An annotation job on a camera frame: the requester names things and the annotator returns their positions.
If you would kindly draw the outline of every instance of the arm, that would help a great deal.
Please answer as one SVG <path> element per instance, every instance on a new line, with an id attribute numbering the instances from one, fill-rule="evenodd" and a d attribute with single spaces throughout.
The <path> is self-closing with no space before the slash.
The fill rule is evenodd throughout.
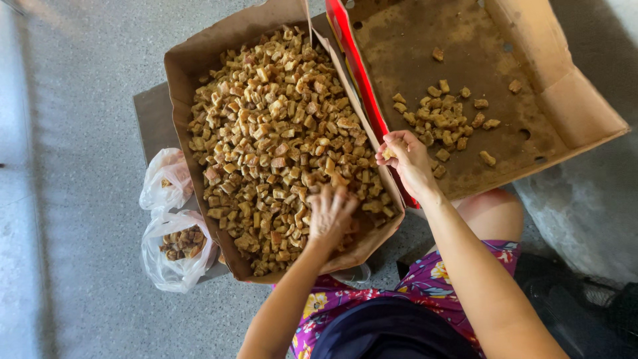
<path id="1" fill-rule="evenodd" d="M 514 279 L 438 188 L 426 147 L 409 131 L 392 132 L 384 139 L 377 162 L 395 167 L 407 191 L 423 206 L 450 281 L 487 357 L 567 358 Z M 386 146 L 397 158 L 383 159 Z"/>
<path id="2" fill-rule="evenodd" d="M 358 205 L 345 187 L 333 198 L 330 186 L 324 186 L 321 195 L 308 201 L 313 210 L 308 245 L 253 318 L 238 359 L 286 356 L 317 275 L 350 227 Z"/>

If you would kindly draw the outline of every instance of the woman's left hand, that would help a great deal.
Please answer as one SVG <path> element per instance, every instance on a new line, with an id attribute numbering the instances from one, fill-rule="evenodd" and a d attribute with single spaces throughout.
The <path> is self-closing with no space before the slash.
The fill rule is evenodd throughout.
<path id="1" fill-rule="evenodd" d="M 332 187 L 324 185 L 321 194 L 311 196 L 308 201 L 312 216 L 310 236 L 304 252 L 330 254 L 350 229 L 352 213 L 357 209 L 359 200 L 348 193 L 345 187 L 338 187 L 333 192 Z"/>

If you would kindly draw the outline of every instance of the woman's right hand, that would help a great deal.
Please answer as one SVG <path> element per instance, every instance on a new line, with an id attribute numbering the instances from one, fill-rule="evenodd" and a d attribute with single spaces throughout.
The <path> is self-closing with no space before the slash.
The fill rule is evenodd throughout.
<path id="1" fill-rule="evenodd" d="M 432 175 L 426 145 L 410 131 L 394 131 L 383 136 L 385 142 L 375 155 L 378 165 L 393 166 L 401 177 L 408 193 L 419 202 L 426 202 L 431 194 L 440 192 Z M 389 147 L 397 158 L 383 159 L 383 151 Z"/>

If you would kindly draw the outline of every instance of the hole in cardboard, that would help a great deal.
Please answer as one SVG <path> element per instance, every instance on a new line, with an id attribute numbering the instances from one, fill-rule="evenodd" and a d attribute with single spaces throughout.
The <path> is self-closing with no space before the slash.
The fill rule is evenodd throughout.
<path id="1" fill-rule="evenodd" d="M 526 141 L 531 137 L 531 132 L 526 128 L 520 129 L 519 133 L 525 138 Z"/>

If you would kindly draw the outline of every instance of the forearm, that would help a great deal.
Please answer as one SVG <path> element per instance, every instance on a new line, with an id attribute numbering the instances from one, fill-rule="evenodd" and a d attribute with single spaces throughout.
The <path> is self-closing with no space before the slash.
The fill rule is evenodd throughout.
<path id="1" fill-rule="evenodd" d="M 250 324 L 238 358 L 283 358 L 328 254 L 304 251 Z"/>
<path id="2" fill-rule="evenodd" d="M 454 290 L 488 357 L 564 355 L 514 279 L 440 191 L 428 197 L 424 211 Z"/>

